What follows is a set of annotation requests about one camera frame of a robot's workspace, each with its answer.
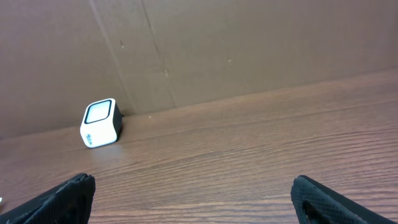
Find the cardboard panel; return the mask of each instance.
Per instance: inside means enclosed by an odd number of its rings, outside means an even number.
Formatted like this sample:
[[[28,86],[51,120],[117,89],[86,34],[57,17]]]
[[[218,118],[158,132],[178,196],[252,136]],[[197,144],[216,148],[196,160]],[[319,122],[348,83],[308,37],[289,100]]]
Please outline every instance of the cardboard panel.
[[[122,80],[135,113],[174,107],[169,81],[139,0],[93,0],[98,23],[120,67]]]
[[[88,1],[0,2],[0,135],[76,125],[88,104],[131,112]]]
[[[177,106],[398,65],[397,1],[144,1]]]

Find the wooden table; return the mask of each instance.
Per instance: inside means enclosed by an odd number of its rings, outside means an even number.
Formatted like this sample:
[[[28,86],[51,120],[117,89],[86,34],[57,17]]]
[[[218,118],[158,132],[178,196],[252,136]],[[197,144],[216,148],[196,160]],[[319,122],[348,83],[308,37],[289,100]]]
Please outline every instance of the wooden table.
[[[79,127],[0,141],[6,212],[79,172],[90,223],[297,223],[305,174],[398,222],[398,70],[124,118],[116,144]]]

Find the logo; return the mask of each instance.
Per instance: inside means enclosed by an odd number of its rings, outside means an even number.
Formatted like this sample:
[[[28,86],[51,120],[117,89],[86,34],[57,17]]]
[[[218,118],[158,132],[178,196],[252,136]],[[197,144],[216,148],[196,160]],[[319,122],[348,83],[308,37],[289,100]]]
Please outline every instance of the logo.
[[[87,138],[88,144],[91,145],[93,143],[93,140],[91,140],[91,135],[90,134],[86,134],[86,138]]]

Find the white device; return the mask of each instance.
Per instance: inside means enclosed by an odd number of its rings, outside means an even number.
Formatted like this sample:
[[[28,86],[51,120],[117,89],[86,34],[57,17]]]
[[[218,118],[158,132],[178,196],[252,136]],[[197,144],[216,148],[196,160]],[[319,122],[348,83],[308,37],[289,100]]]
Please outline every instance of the white device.
[[[80,134],[87,147],[94,148],[118,140],[122,127],[122,114],[112,98],[87,106],[80,126]]]

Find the beige backdrop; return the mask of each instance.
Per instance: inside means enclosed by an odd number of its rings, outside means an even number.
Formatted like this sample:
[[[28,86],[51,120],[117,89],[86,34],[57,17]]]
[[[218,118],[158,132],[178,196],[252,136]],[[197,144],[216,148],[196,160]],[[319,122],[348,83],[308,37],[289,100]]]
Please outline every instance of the beige backdrop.
[[[0,138],[398,66],[396,0],[5,0]]]

